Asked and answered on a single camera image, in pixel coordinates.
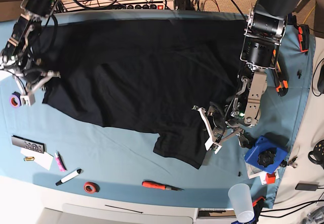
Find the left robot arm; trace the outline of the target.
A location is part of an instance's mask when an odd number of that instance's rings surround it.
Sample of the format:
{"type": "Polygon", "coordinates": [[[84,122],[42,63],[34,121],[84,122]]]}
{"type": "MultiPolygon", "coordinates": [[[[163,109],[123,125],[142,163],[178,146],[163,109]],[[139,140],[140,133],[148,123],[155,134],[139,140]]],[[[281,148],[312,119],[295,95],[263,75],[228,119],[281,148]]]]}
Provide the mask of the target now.
{"type": "Polygon", "coordinates": [[[276,91],[280,97],[288,92],[288,77],[279,63],[279,48],[291,14],[300,0],[257,0],[246,18],[244,43],[240,60],[245,62],[238,73],[238,89],[229,105],[220,109],[211,105],[215,127],[208,128],[218,140],[228,128],[235,132],[241,126],[255,126],[260,118],[261,96],[267,89],[266,70],[273,75],[276,91]]]}

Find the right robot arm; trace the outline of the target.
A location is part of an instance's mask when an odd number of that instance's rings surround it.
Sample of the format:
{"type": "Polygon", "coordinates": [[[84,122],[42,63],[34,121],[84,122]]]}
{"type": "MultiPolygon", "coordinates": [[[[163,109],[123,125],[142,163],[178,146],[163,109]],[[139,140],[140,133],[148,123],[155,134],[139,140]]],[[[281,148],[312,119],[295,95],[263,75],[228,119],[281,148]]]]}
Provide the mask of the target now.
{"type": "Polygon", "coordinates": [[[20,15],[14,24],[12,34],[1,51],[1,70],[7,71],[23,86],[22,92],[32,88],[41,79],[49,77],[32,51],[34,43],[40,41],[45,27],[42,20],[50,20],[61,0],[23,0],[20,15]]]}

